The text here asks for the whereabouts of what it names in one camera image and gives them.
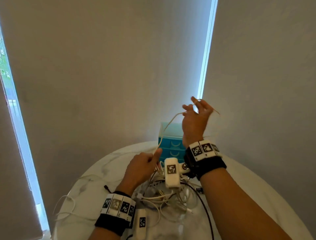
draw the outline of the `blue drawer organizer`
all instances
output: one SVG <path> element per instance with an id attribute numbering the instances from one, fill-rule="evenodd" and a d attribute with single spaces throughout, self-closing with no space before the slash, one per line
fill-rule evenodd
<path id="1" fill-rule="evenodd" d="M 166 128 L 168 123 L 161 123 L 158 143 L 160 142 L 163 130 Z M 184 162 L 185 147 L 182 144 L 182 124 L 181 123 L 171 123 L 162 138 L 160 148 L 162 148 L 162 154 L 160 161 L 165 162 L 166 158 L 175 157 L 180 163 Z"/>

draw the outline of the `round table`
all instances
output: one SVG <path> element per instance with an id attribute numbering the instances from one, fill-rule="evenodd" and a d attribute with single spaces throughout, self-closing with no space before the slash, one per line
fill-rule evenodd
<path id="1" fill-rule="evenodd" d="M 126 167 L 133 156 L 140 152 L 151 153 L 156 146 L 157 141 L 130 145 L 97 161 L 83 174 L 86 177 L 79 179 L 68 194 L 76 201 L 76 207 L 73 212 L 79 216 L 97 219 L 108 194 L 103 186 L 106 184 L 109 189 L 114 190 L 123 178 Z M 293 240 L 313 239 L 294 210 L 270 185 L 235 160 L 227 156 L 224 156 L 223 160 L 227 165 L 228 172 L 238 185 Z M 206 203 L 204 195 L 201 195 L 201 197 Z M 66 199 L 60 212 L 69 212 L 72 206 L 73 202 Z M 166 215 L 173 219 L 178 219 L 178 221 L 170 222 L 162 217 L 156 226 L 147 228 L 146 239 L 211 239 L 207 216 L 200 202 L 193 209 L 193 213 L 179 214 L 173 208 L 165 209 L 164 211 L 166 211 Z M 146 212 L 149 221 L 148 225 L 151 226 L 156 222 L 158 213 L 150 209 L 146 209 Z M 212 216 L 211 221 L 215 239 L 221 239 Z M 52 239 L 87 240 L 94 229 L 94 223 L 95 221 L 70 215 L 63 220 L 57 221 Z"/>

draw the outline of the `drawer handle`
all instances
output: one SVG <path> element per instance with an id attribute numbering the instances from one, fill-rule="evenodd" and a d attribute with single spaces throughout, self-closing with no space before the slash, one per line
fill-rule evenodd
<path id="1" fill-rule="evenodd" d="M 180 146 L 180 144 L 181 144 L 181 143 L 179 143 L 178 145 L 174 145 L 174 144 L 172 143 L 172 141 L 171 141 L 171 145 L 174 146 L 174 147 L 178 147 L 178 146 Z"/>
<path id="2" fill-rule="evenodd" d="M 173 154 L 172 154 L 172 152 L 170 151 L 170 155 L 171 155 L 171 156 L 173 156 L 173 157 L 177 157 L 177 156 L 179 156 L 179 155 L 180 155 L 180 153 L 178 152 L 178 154 L 177 154 L 177 155 L 173 155 Z"/>

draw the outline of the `wristband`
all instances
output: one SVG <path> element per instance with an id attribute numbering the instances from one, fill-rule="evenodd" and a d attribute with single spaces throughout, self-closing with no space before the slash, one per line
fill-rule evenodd
<path id="1" fill-rule="evenodd" d="M 227 168 L 217 146 L 209 140 L 192 143 L 185 151 L 184 161 L 191 170 L 191 176 L 196 176 L 198 180 L 214 169 Z"/>
<path id="2" fill-rule="evenodd" d="M 95 226 L 108 229 L 122 236 L 133 219 L 135 205 L 135 201 L 125 193 L 115 191 L 108 194 Z"/>

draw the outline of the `metal bolt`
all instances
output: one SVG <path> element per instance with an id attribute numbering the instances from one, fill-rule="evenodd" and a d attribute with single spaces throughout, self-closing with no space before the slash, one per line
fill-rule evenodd
<path id="1" fill-rule="evenodd" d="M 183 170 L 188 170 L 188 169 L 189 169 L 189 167 L 188 167 L 188 165 L 187 165 L 186 163 L 184 163 L 184 164 L 182 165 L 182 168 L 183 168 Z"/>

